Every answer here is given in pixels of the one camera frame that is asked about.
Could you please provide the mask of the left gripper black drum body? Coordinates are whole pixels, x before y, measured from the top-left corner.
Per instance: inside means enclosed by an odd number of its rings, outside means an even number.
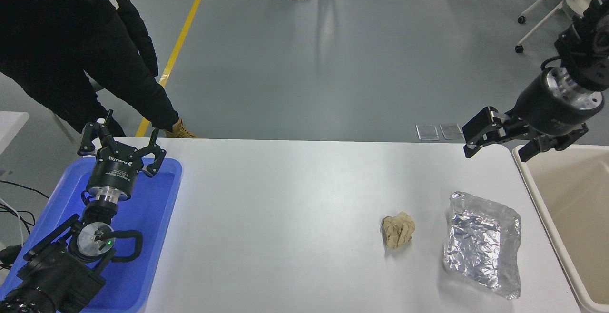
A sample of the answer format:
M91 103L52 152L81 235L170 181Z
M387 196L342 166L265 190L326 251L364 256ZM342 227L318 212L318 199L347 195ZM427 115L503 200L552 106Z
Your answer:
M132 146L116 146L117 150L108 145L97 152L96 163L86 185L89 194L97 194L105 187L117 189L123 195L133 193L138 173L143 168L141 155Z

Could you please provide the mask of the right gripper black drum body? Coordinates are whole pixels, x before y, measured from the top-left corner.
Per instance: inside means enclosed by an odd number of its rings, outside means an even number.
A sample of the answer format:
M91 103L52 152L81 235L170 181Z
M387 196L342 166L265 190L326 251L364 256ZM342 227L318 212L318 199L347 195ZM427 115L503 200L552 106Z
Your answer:
M544 135L567 135L592 116L592 91L568 72L542 72L520 94L511 116Z

